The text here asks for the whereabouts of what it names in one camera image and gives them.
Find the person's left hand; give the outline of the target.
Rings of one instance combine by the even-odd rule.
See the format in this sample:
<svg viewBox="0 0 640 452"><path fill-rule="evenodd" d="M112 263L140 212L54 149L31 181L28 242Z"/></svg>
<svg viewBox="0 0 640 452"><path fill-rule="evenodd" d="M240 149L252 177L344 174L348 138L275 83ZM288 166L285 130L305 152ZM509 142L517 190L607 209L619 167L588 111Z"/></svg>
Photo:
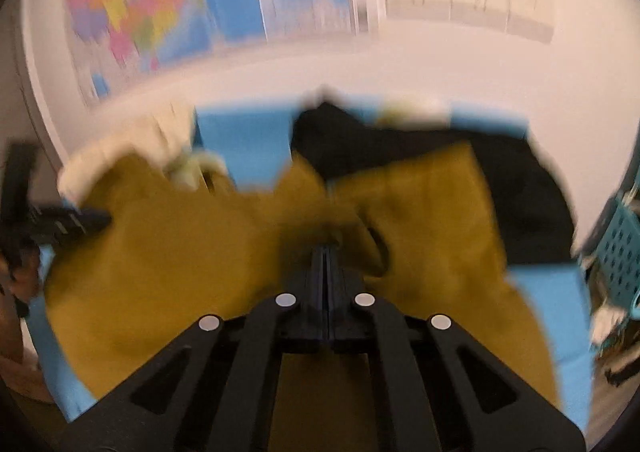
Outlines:
<svg viewBox="0 0 640 452"><path fill-rule="evenodd" d="M1 299L11 299L20 319L29 316L30 303L41 293L40 251L22 250L22 264L11 269L1 256Z"/></svg>

